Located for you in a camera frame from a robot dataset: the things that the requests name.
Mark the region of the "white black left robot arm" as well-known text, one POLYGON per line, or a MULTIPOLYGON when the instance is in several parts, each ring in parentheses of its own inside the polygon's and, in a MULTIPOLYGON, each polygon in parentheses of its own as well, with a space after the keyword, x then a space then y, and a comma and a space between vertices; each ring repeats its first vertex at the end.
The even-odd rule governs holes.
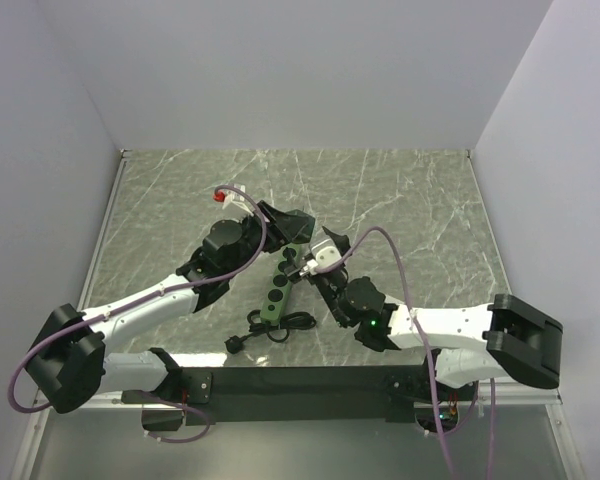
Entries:
POLYGON ((95 308, 55 308, 22 364, 47 399, 47 407, 69 413, 99 393, 141 390, 156 401, 173 399, 181 369, 160 348, 116 354, 160 323, 197 313, 225 295, 230 281, 262 253, 275 253, 311 239, 315 220, 301 211, 283 212, 264 201, 255 209, 238 201, 237 215, 215 222, 190 259, 157 284, 95 308))

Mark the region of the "green power strip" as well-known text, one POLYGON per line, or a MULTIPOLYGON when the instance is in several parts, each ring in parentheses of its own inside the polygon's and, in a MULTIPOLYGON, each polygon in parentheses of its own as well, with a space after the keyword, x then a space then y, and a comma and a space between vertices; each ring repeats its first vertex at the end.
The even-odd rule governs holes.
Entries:
POLYGON ((299 257, 300 251, 301 247, 297 244, 290 244, 281 250, 273 271, 271 285, 266 291, 265 300, 260 310, 260 319, 264 323, 269 323, 272 326, 280 324, 292 287, 285 271, 295 265, 294 261, 299 257))

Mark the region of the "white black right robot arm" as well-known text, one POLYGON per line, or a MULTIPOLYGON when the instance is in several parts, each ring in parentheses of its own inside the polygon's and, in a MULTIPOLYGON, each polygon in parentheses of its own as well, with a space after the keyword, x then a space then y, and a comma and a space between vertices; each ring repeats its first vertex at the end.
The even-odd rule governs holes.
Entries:
POLYGON ((519 384, 553 390, 560 383, 563 325, 511 294, 461 308, 411 308, 382 293, 367 276, 351 279, 345 261, 353 246, 326 230, 303 235, 305 256, 286 275, 314 285, 342 328, 376 351, 422 347, 429 365, 419 374, 424 395, 440 399, 452 388, 509 377, 519 384))

